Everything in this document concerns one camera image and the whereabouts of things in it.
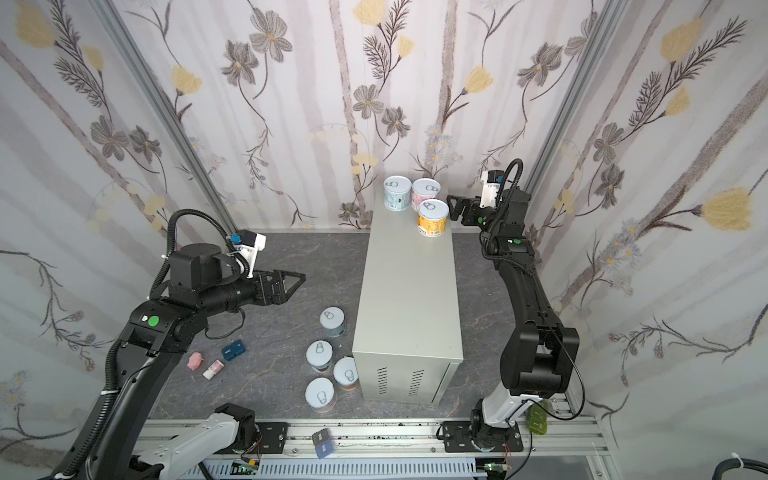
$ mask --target light blue can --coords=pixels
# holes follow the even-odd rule
[[[400,175],[384,180],[384,206],[395,212],[403,211],[411,204],[411,181]]]

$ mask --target wall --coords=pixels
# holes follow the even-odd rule
[[[603,5],[115,3],[235,221],[347,230],[390,174],[532,167]]]
[[[765,2],[630,2],[529,211],[622,478],[768,453],[767,31]]]
[[[104,385],[167,216],[206,207],[87,2],[3,2],[0,58],[0,476],[38,478]]]

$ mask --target ventilation slot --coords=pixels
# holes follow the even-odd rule
[[[386,393],[386,387],[387,387],[386,367],[384,367],[383,369],[376,370],[376,376],[378,377],[378,383],[379,383],[379,395],[384,395]]]
[[[424,376],[424,370],[418,370],[411,376],[411,386],[408,389],[408,396],[416,396],[419,394],[419,387],[422,385],[422,377]]]

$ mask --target small bottle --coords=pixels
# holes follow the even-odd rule
[[[216,375],[221,369],[224,368],[224,364],[220,362],[219,360],[213,362],[208,367],[208,370],[203,372],[203,376],[207,379],[212,379],[214,375]]]

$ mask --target gray marble tabletop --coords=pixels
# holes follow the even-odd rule
[[[153,419],[204,419],[219,405],[232,402],[262,419],[303,418],[450,418],[466,417],[476,402],[499,381],[498,362],[514,329],[512,307],[502,279],[484,260],[476,233],[454,233],[458,308],[464,362],[442,401],[436,406],[364,401],[360,388],[336,389],[336,405],[317,413],[306,404],[304,389],[319,374],[304,359],[307,346],[327,339],[319,315],[328,306],[344,310],[343,335],[327,339],[333,361],[351,355],[368,235],[364,233],[272,233],[259,253],[257,268],[305,273],[306,283],[280,306],[246,306],[245,326],[231,337],[208,340],[199,334],[190,352],[173,371],[151,415]],[[210,318],[210,335],[230,331],[239,313]],[[247,349],[212,380],[202,373],[221,349],[242,339]],[[205,360],[196,371],[187,368],[192,352]]]

